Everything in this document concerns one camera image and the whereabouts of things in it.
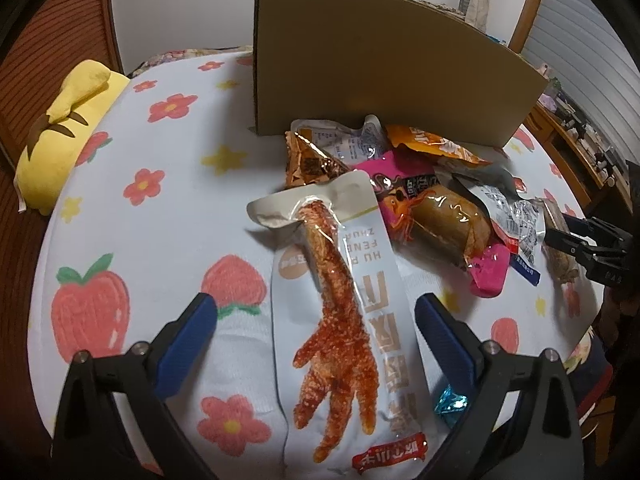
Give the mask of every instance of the brown circle logo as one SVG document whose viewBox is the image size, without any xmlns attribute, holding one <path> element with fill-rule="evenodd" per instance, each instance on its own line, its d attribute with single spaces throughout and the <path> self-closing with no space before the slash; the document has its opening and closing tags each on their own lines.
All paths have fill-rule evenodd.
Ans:
<svg viewBox="0 0 640 480">
<path fill-rule="evenodd" d="M 278 271 L 285 280 L 295 280 L 309 270 L 305 253 L 299 245 L 292 245 L 282 253 Z"/>
</svg>

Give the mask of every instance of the wooden desk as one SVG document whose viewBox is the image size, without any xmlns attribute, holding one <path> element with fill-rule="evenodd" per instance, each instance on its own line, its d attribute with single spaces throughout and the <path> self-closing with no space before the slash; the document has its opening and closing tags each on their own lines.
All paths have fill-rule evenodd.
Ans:
<svg viewBox="0 0 640 480">
<path fill-rule="evenodd" d="M 540 103 L 536 103 L 524 124 L 562 173 L 585 216 L 597 216 L 623 229 L 631 229 L 631 196 L 617 169 L 613 179 L 605 181 L 596 172 L 585 149 Z"/>
</svg>

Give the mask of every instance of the pink snack package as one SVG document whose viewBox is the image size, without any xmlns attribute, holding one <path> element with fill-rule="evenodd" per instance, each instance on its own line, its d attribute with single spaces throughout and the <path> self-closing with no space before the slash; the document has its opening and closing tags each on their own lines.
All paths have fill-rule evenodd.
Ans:
<svg viewBox="0 0 640 480">
<path fill-rule="evenodd" d="M 392 240 L 424 239 L 453 264 L 469 270 L 473 294 L 500 294 L 509 251 L 502 250 L 478 206 L 438 182 L 427 157 L 400 146 L 355 168 L 369 174 Z"/>
</svg>

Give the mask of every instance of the cardboard panel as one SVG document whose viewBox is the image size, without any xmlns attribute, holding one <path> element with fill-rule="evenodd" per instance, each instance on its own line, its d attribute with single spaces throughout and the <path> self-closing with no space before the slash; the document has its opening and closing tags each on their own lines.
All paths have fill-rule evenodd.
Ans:
<svg viewBox="0 0 640 480">
<path fill-rule="evenodd" d="M 503 146 L 546 80 L 473 27 L 413 0 L 255 0 L 259 135 L 366 114 Z"/>
</svg>

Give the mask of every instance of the blue label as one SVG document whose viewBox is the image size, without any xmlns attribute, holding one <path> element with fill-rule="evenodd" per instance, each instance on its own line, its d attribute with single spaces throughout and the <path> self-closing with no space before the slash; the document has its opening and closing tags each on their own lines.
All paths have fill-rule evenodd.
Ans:
<svg viewBox="0 0 640 480">
<path fill-rule="evenodd" d="M 510 264 L 511 267 L 523 275 L 531 285 L 538 286 L 538 283 L 540 282 L 540 273 L 533 267 L 530 267 L 522 256 L 519 254 L 512 254 Z"/>
</svg>

